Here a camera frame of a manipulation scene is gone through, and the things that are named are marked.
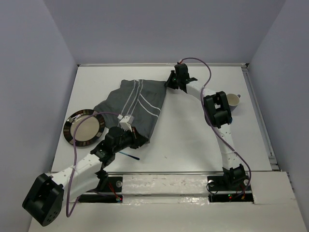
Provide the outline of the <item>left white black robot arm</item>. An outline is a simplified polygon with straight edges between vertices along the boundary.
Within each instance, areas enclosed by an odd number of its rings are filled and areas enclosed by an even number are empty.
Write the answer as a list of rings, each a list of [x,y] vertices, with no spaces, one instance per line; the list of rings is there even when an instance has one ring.
[[[41,174],[32,184],[22,207],[43,227],[51,224],[70,200],[78,199],[90,190],[106,188],[108,174],[104,170],[116,153],[129,147],[138,149],[148,143],[148,138],[136,128],[123,130],[112,127],[97,146],[71,167],[51,175]]]

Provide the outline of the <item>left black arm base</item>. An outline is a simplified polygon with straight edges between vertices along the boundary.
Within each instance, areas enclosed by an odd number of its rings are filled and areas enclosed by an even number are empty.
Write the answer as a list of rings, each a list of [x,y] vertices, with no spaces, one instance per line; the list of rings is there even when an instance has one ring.
[[[99,183],[96,188],[84,193],[79,203],[122,203],[123,177],[121,175],[109,176],[104,170],[96,173]]]

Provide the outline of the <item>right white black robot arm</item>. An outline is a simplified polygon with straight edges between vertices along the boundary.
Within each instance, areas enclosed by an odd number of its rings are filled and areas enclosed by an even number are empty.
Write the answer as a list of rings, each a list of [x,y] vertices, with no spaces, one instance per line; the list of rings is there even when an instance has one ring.
[[[196,78],[190,77],[188,67],[182,61],[174,66],[165,86],[180,89],[200,100],[207,124],[214,132],[222,156],[223,175],[212,184],[223,186],[227,190],[248,189],[251,181],[251,169],[244,158],[235,150],[230,126],[232,114],[227,95],[223,91],[215,92],[206,88]]]

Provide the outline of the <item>grey striped cloth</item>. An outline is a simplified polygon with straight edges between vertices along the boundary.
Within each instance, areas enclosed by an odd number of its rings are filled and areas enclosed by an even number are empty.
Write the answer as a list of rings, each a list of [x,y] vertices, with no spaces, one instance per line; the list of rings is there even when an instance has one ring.
[[[94,107],[97,112],[111,112],[134,117],[132,126],[150,143],[159,119],[167,88],[164,81],[122,80],[118,89]]]

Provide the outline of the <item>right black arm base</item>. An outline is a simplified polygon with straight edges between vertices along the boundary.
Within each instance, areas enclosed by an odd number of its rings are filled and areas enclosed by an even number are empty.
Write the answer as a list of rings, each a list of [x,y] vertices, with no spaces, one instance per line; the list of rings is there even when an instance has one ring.
[[[206,190],[210,203],[253,202],[249,177],[243,165],[237,168],[223,169],[222,175],[207,177]]]

